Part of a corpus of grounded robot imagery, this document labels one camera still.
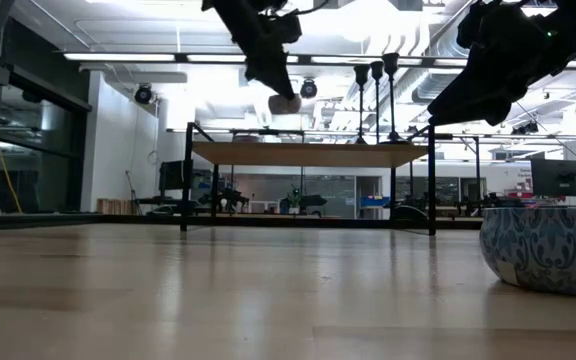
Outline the black computer monitor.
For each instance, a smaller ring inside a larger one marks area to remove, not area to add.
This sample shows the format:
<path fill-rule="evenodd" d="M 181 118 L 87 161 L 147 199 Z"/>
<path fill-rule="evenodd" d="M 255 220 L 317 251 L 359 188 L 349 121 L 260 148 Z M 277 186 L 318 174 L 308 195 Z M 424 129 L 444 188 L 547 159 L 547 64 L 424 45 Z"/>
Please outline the black computer monitor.
<path fill-rule="evenodd" d="M 159 191 L 182 190 L 183 170 L 182 161 L 162 162 L 159 168 Z"/>
<path fill-rule="evenodd" d="M 533 193 L 546 197 L 576 197 L 576 161 L 532 159 Z"/>

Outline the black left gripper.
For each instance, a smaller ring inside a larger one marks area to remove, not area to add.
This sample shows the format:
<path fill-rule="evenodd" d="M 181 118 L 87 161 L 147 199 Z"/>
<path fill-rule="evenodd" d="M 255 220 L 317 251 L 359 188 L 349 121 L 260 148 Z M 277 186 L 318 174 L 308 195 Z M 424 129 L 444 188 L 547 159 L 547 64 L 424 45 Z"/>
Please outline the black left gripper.
<path fill-rule="evenodd" d="M 295 96 L 287 71 L 284 44 L 302 36 L 299 11 L 278 12 L 288 0 L 202 0 L 201 10 L 214 10 L 246 57 L 245 76 L 286 99 Z M 266 53 L 256 54 L 259 50 Z"/>

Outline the wooden crate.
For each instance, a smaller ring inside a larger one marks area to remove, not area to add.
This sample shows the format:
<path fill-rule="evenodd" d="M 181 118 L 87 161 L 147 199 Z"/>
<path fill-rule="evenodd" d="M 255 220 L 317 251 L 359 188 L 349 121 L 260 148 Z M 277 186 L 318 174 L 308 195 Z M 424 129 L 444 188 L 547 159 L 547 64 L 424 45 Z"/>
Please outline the wooden crate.
<path fill-rule="evenodd" d="M 131 200 L 98 198 L 96 211 L 104 215 L 133 215 L 134 206 Z"/>

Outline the linear ceiling light fixture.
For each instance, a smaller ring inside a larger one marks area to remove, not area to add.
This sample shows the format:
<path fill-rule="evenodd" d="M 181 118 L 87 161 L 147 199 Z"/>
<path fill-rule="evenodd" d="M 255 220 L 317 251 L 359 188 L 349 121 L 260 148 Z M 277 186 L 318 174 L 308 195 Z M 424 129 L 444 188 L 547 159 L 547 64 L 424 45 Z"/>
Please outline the linear ceiling light fixture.
<path fill-rule="evenodd" d="M 239 65 L 245 62 L 241 54 L 187 54 L 187 53 L 111 53 L 111 52 L 65 52 L 63 56 L 80 63 L 126 63 L 126 64 L 228 64 Z M 354 66 L 380 60 L 375 56 L 352 55 L 288 55 L 288 65 L 300 66 Z M 402 68 L 463 69 L 466 58 L 403 56 L 398 59 Z M 566 70 L 576 71 L 576 60 L 571 61 Z"/>

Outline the wood-top shelf black frame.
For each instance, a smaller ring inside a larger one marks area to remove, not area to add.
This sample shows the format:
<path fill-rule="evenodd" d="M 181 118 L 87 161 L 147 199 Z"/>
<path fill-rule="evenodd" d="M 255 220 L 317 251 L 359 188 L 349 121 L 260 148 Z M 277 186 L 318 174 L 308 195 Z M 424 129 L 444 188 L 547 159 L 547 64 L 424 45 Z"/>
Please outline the wood-top shelf black frame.
<path fill-rule="evenodd" d="M 398 144 L 362 145 L 362 144 L 313 144 L 313 143 L 251 143 L 216 142 L 206 131 L 194 123 L 186 127 L 183 160 L 182 201 L 190 202 L 190 186 L 193 183 L 193 156 L 195 154 L 213 165 L 212 189 L 218 186 L 219 167 L 221 165 L 270 166 L 270 167 L 320 167 L 320 168 L 388 168 L 390 192 L 395 192 L 394 172 L 406 163 L 424 155 L 428 157 L 429 176 L 429 219 L 420 221 L 400 221 L 393 215 L 387 220 L 351 220 L 322 219 L 289 216 L 219 216 L 216 205 L 211 208 L 208 217 L 191 218 L 184 210 L 180 228 L 188 225 L 232 226 L 232 227 L 296 227 L 296 228 L 348 228 L 348 229 L 423 229 L 434 236 L 437 233 L 436 215 L 436 134 L 433 126 L 409 136 L 409 140 L 425 136 L 426 146 L 416 146 L 408 142 Z"/>

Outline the black ceiling spotlight cluster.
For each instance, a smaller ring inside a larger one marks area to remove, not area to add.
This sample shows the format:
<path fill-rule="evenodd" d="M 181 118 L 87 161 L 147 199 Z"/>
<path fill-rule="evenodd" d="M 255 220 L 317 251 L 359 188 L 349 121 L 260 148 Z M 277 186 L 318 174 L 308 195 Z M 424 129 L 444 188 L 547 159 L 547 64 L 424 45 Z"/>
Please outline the black ceiling spotlight cluster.
<path fill-rule="evenodd" d="M 539 127 L 540 127 L 540 125 L 536 121 L 531 120 L 531 121 L 519 124 L 518 126 L 515 126 L 512 129 L 511 134 L 512 135 L 531 135 L 531 134 L 537 133 L 539 131 Z"/>

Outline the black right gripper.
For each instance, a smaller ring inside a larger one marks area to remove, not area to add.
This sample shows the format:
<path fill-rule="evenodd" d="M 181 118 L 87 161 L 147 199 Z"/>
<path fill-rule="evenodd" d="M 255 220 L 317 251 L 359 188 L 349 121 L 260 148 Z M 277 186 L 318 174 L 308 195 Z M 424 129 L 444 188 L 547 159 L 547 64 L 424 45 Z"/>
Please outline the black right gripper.
<path fill-rule="evenodd" d="M 506 119 L 540 76 L 540 63 L 558 33 L 554 0 L 477 0 L 457 27 L 468 50 L 463 71 L 431 102 L 429 124 Z"/>

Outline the tall black candlestick holder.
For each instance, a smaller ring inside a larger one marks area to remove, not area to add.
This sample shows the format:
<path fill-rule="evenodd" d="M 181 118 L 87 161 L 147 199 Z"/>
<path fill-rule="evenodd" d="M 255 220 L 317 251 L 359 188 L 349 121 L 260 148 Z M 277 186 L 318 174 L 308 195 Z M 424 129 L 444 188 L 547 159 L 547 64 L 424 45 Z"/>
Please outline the tall black candlestick holder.
<path fill-rule="evenodd" d="M 384 73 L 384 63 L 381 60 L 370 64 L 371 75 L 374 80 L 375 89 L 375 135 L 376 143 L 380 142 L 380 80 Z"/>

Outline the blue floral candle tin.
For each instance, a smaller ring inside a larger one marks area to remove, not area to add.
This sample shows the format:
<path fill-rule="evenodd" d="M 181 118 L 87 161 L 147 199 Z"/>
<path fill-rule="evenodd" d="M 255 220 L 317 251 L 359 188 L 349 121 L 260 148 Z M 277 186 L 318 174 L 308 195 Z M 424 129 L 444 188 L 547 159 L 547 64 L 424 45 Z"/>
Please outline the blue floral candle tin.
<path fill-rule="evenodd" d="M 576 296 L 576 207 L 486 209 L 479 244 L 500 280 Z"/>

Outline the small background plant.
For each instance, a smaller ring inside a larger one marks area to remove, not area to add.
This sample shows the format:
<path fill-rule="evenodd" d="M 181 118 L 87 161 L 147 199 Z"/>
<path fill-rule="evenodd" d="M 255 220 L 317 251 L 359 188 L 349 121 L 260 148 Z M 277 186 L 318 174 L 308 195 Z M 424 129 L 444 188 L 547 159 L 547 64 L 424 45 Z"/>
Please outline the small background plant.
<path fill-rule="evenodd" d="M 289 213 L 295 215 L 299 214 L 301 212 L 301 190 L 292 186 L 292 190 L 287 194 L 287 199 L 289 202 Z"/>

